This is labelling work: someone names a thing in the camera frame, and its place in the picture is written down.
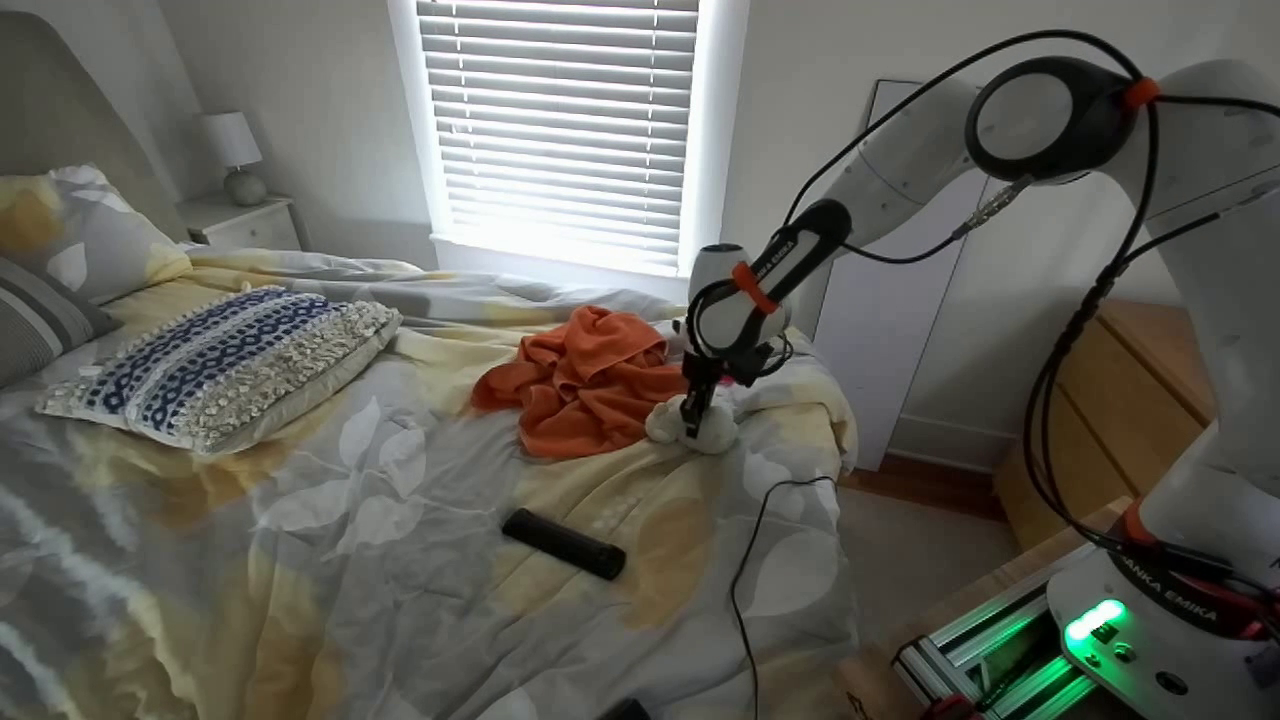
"orange towel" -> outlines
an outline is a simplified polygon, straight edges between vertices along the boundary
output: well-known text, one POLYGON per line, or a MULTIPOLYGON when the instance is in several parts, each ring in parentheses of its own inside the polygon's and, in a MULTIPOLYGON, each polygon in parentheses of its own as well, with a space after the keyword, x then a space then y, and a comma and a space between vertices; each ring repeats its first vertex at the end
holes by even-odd
POLYGON ((685 388, 665 340, 630 312, 579 309, 568 326, 519 340, 519 357, 484 371, 472 408, 519 408, 528 457, 598 457, 644 437, 644 417, 685 388))

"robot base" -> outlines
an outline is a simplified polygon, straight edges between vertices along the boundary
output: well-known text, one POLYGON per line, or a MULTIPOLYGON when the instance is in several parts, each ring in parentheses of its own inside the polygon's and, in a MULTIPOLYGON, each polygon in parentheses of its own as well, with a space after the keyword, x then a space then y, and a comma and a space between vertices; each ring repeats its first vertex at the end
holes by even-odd
POLYGON ((1142 718, 1280 718, 1280 650, 1221 639, 1168 617, 1110 552, 1087 552, 1049 579, 1049 613, 1065 627, 1065 658, 1142 718))

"white blinds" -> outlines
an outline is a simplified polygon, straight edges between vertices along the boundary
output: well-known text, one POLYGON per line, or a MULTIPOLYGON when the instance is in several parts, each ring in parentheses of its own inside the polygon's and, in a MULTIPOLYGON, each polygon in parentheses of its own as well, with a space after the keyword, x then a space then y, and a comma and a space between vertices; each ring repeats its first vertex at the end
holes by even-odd
POLYGON ((421 0, 443 236, 679 272, 696 0, 421 0))

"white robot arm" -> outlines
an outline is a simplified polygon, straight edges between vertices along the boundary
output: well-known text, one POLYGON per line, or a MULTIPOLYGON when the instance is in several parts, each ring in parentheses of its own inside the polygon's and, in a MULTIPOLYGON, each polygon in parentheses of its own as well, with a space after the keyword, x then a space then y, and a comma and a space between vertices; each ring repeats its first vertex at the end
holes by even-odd
POLYGON ((1190 98, 1274 101, 1276 91, 1239 66, 1198 66, 1161 84, 1131 84, 1085 60, 1046 58, 993 84, 947 82, 919 98, 868 139, 823 199, 771 236, 761 260, 749 263, 738 245, 701 257, 685 319, 688 400, 668 417, 679 417, 685 440, 696 445, 706 420, 718 420, 711 393, 723 375, 751 383, 779 364, 771 345, 785 331, 785 296, 842 248, 863 248, 902 229, 961 172, 984 169, 1013 184, 968 229, 1023 184, 1110 172, 1150 204, 1152 236, 1194 229, 1161 245, 1161 257, 1190 305, 1215 388, 1215 426, 1125 521, 1110 552, 1053 579, 1049 606, 1065 627, 1100 601, 1131 607, 1122 635, 1142 650, 1138 662, 1092 646, 1070 646, 1070 658, 1100 662, 1082 670, 1142 712, 1280 718, 1280 672, 1256 672, 1280 670, 1276 646, 1262 646, 1262 635, 1276 639, 1280 627, 1265 634, 1265 624, 1280 621, 1280 606, 1249 607, 1256 617, 1249 635, 1237 624, 1239 606, 1256 597, 1239 594, 1230 607, 1215 606, 1221 590, 1199 597, 1177 574, 1143 578, 1158 566, 1130 566, 1142 552, 1125 552, 1198 547, 1262 594, 1280 586, 1280 126, 1190 98), (1194 691, 1179 695, 1152 677, 1179 677, 1194 691))

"pillow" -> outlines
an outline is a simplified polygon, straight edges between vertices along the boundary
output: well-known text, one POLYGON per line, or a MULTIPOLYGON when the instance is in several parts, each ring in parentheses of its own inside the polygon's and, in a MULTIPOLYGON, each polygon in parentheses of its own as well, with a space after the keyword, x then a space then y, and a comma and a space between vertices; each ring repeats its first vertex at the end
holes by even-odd
POLYGON ((372 300, 244 294, 81 369, 39 411, 226 457, 323 405, 397 329, 401 312, 372 300))
POLYGON ((33 375, 111 329, 97 309, 0 257, 0 383, 33 375))
POLYGON ((85 305, 110 305, 191 268, 92 165, 0 180, 0 257, 52 277, 85 305))

